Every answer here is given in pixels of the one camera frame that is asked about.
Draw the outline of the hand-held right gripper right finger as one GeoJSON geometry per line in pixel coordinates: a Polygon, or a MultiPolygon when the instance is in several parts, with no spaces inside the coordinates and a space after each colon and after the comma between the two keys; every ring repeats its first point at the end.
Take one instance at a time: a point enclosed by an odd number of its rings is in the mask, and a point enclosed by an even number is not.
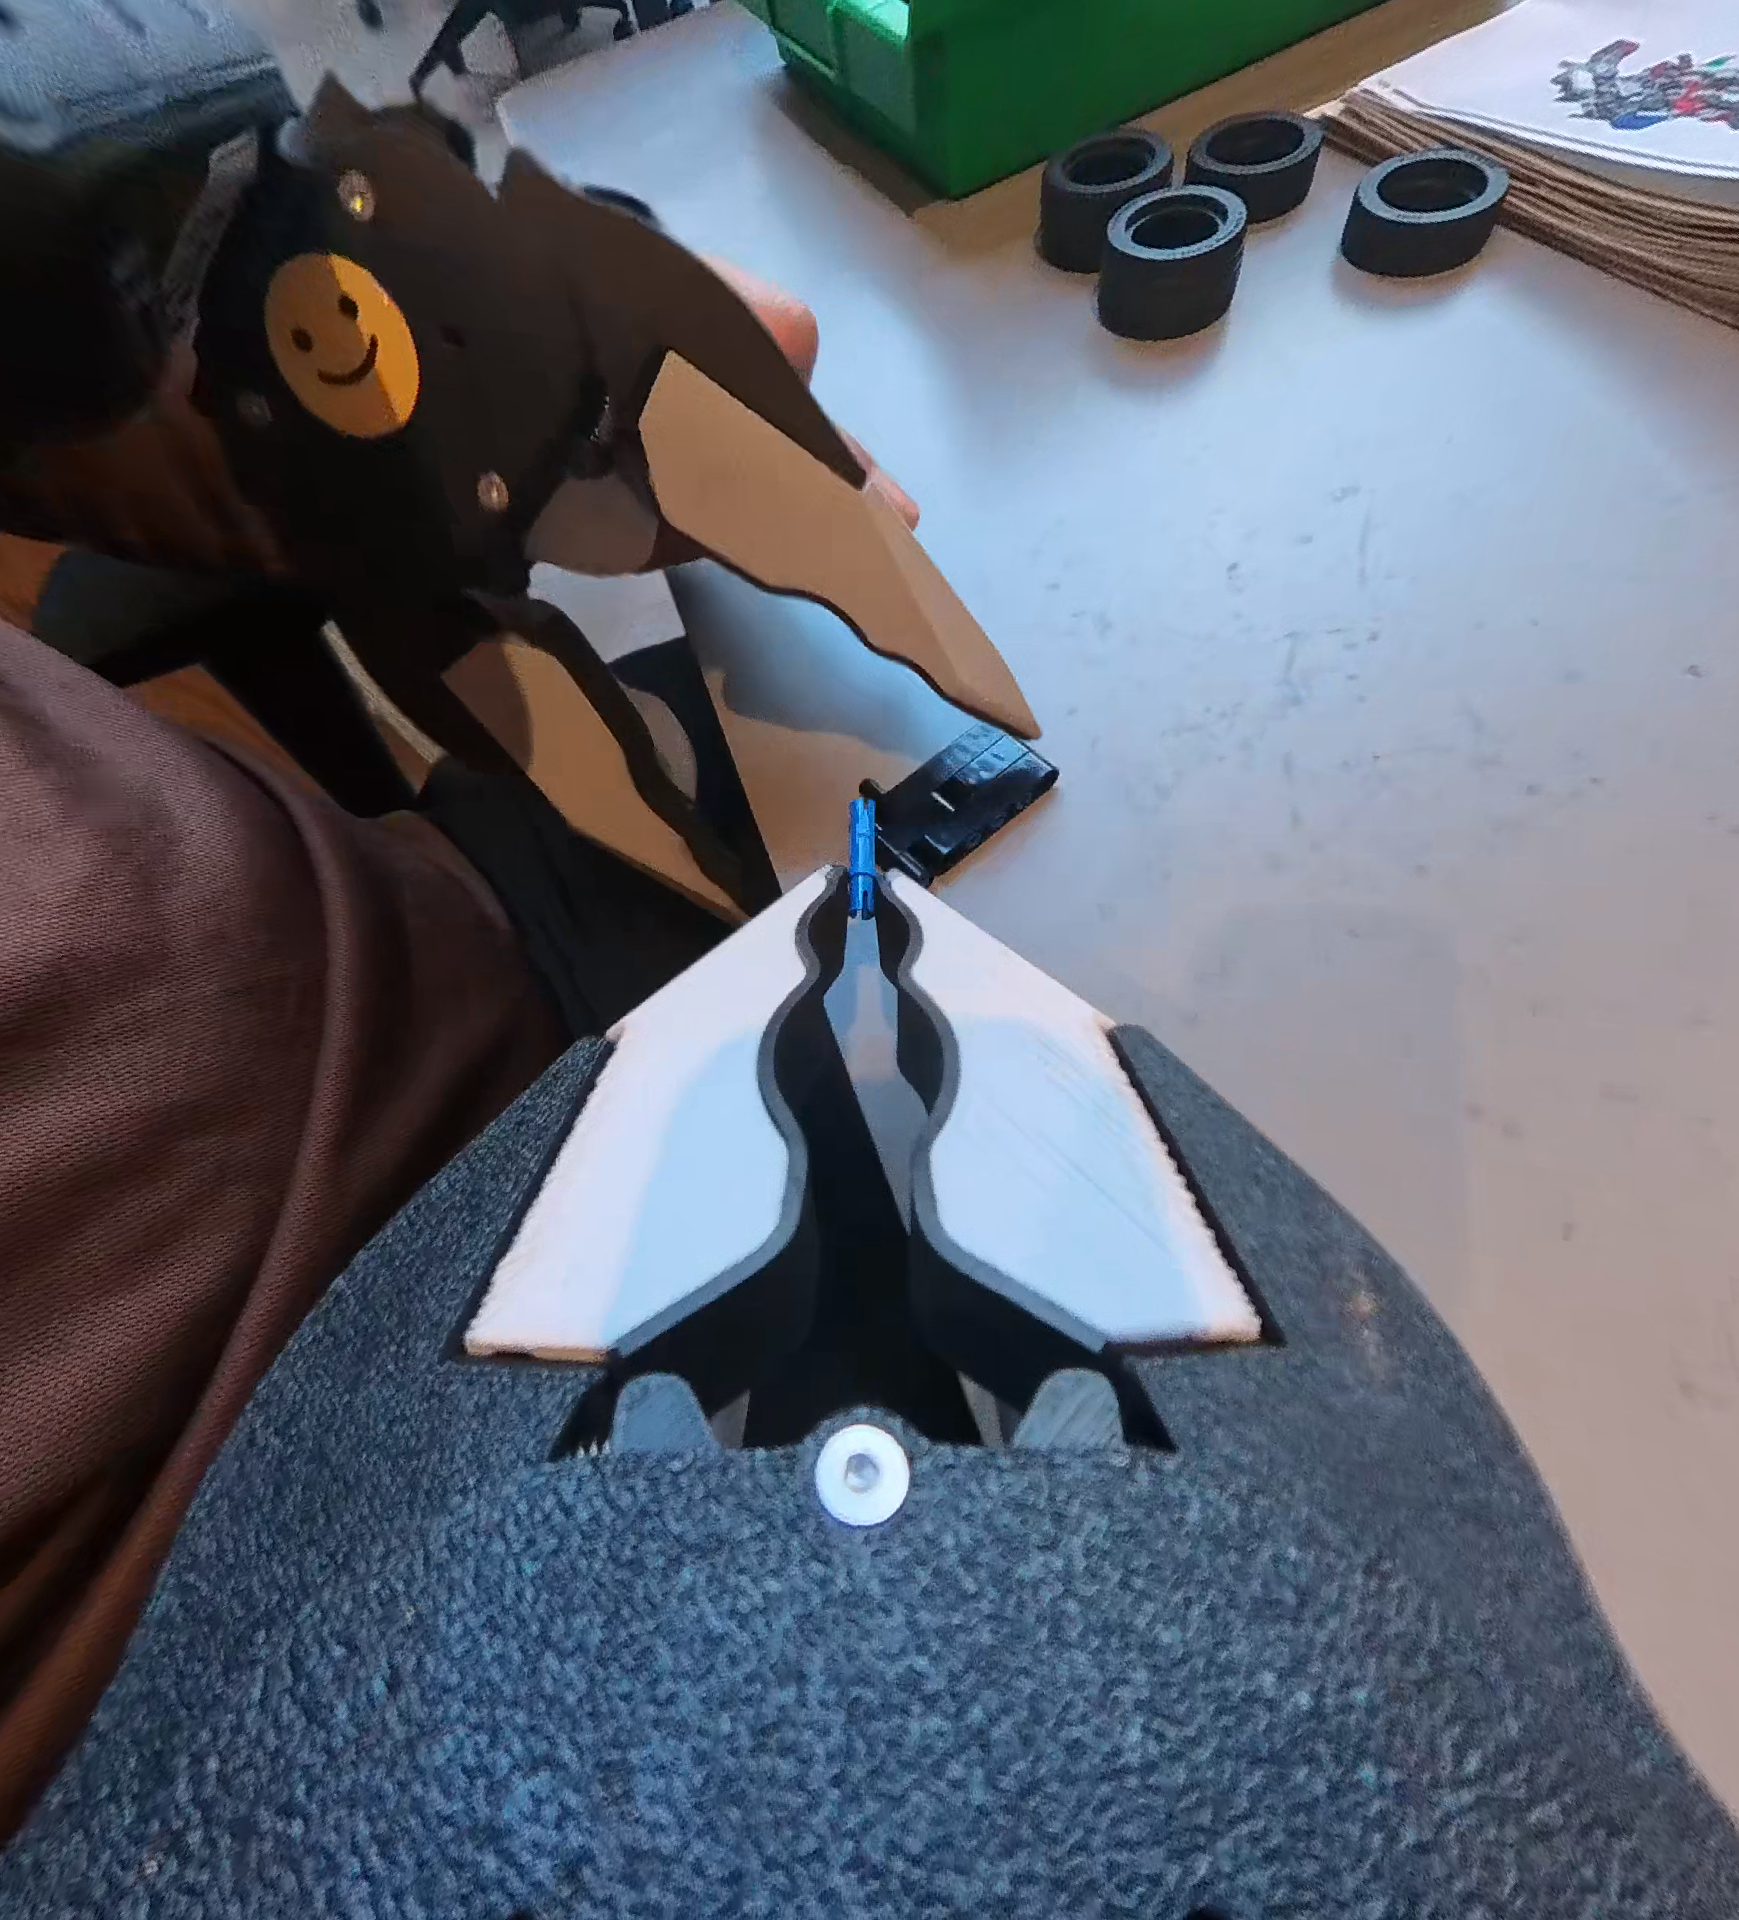
{"type": "Polygon", "coordinates": [[[1129,1356],[1254,1346],[1260,1310],[1116,1024],[907,877],[889,882],[909,1309],[1003,1405],[1129,1356]]]}

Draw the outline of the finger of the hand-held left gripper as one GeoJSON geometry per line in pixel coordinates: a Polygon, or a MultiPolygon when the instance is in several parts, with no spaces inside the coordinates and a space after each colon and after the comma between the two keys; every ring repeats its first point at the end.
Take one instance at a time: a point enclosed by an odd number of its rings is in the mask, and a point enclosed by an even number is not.
{"type": "Polygon", "coordinates": [[[443,676],[508,762],[596,847],[721,921],[746,921],[738,860],[670,777],[608,668],[502,634],[443,676]]]}
{"type": "Polygon", "coordinates": [[[870,482],[842,477],[678,353],[642,399],[636,450],[642,482],[559,490],[531,525],[535,564],[623,575],[674,531],[760,589],[830,610],[950,706],[1039,735],[1002,653],[870,482]]]}

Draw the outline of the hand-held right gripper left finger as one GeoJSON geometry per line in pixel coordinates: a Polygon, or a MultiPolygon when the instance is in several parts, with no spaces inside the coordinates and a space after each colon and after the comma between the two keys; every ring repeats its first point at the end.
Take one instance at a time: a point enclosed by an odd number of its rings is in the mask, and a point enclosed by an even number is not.
{"type": "Polygon", "coordinates": [[[817,1232],[795,1107],[828,909],[820,868],[608,1033],[466,1356],[674,1375],[721,1411],[802,1343],[817,1232]]]}

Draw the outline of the black toy brick assembly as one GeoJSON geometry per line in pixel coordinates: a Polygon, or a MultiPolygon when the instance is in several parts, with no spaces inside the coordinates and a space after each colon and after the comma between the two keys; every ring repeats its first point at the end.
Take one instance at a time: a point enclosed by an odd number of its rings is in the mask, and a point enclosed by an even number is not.
{"type": "Polygon", "coordinates": [[[858,796],[875,810],[880,869],[932,887],[1057,777],[1057,767],[1020,738],[976,724],[891,788],[863,780],[858,796]]]}

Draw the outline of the person's left forearm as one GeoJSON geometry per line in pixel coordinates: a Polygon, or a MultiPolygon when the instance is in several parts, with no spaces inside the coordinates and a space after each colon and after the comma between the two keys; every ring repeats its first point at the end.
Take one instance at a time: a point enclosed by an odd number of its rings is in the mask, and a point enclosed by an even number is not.
{"type": "Polygon", "coordinates": [[[124,422],[170,356],[162,272],[206,180],[205,141],[0,142],[0,525],[45,448],[124,422]]]}

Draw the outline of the grey desk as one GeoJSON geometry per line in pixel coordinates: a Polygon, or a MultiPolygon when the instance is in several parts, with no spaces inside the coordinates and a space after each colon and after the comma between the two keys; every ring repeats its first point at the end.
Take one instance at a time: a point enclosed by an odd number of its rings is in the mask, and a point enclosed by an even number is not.
{"type": "Polygon", "coordinates": [[[925,205],[713,6],[514,138],[810,302],[1055,791],[945,884],[1143,1024],[1457,1330],[1739,1819],[1739,334],[1496,234],[1095,322],[1037,177],[925,205]]]}

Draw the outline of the person's left hand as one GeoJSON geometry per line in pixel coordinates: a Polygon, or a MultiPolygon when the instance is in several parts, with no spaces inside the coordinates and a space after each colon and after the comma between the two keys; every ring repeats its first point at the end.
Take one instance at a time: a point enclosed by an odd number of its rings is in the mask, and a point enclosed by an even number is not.
{"type": "MultiPolygon", "coordinates": [[[[747,308],[760,318],[760,322],[778,342],[778,348],[784,350],[789,366],[807,386],[813,379],[820,355],[820,324],[811,307],[805,300],[800,300],[788,294],[784,288],[768,283],[766,279],[747,272],[732,260],[708,255],[703,263],[730,288],[734,288],[747,308]]],[[[922,515],[915,499],[904,492],[902,484],[889,476],[877,463],[873,454],[851,434],[848,434],[843,428],[838,428],[835,431],[849,448],[851,457],[863,469],[870,488],[881,496],[884,504],[904,521],[907,530],[915,530],[922,515]]]]}

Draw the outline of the black toy tyre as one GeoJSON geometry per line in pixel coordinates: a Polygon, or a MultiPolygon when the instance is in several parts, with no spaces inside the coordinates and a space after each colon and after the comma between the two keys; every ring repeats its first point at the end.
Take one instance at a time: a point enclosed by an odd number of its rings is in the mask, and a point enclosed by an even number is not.
{"type": "Polygon", "coordinates": [[[1474,260],[1511,189],[1508,170],[1467,149],[1390,156],[1359,180],[1338,252],[1361,272],[1428,279],[1474,260]]]}
{"type": "Polygon", "coordinates": [[[1035,252],[1062,272],[1095,275],[1122,206],[1168,190],[1172,180],[1171,141],[1143,126],[1116,126],[1070,145],[1041,170],[1035,252]]]}
{"type": "Polygon", "coordinates": [[[1244,201],[1207,183],[1122,205],[1106,230],[1098,322],[1134,342],[1180,341],[1212,326],[1236,297],[1246,229],[1244,201]]]}
{"type": "Polygon", "coordinates": [[[1251,225],[1278,220],[1306,201],[1322,151],[1321,120],[1293,110],[1243,113],[1199,132],[1185,185],[1240,199],[1251,225]]]}

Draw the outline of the green plastic bin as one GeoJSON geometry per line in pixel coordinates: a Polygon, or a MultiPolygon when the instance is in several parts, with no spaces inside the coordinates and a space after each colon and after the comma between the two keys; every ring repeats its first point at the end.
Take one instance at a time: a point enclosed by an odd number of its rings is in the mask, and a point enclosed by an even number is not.
{"type": "Polygon", "coordinates": [[[747,3],[789,77],[964,199],[1369,3],[747,3]]]}

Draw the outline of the person's brown shirt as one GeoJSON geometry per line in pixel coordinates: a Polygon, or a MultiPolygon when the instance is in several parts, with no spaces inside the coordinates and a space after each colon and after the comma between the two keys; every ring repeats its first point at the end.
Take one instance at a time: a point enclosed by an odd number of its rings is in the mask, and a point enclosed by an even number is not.
{"type": "Polygon", "coordinates": [[[0,1848],[259,1378],[566,1045],[435,828],[0,616],[0,1848]]]}

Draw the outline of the thick instruction booklet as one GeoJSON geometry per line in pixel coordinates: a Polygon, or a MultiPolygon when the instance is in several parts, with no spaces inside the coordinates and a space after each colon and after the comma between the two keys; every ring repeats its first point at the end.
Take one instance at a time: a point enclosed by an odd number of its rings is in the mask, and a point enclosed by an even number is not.
{"type": "Polygon", "coordinates": [[[1502,222],[1739,331],[1739,3],[1523,3],[1322,110],[1347,154],[1464,149],[1502,222]]]}

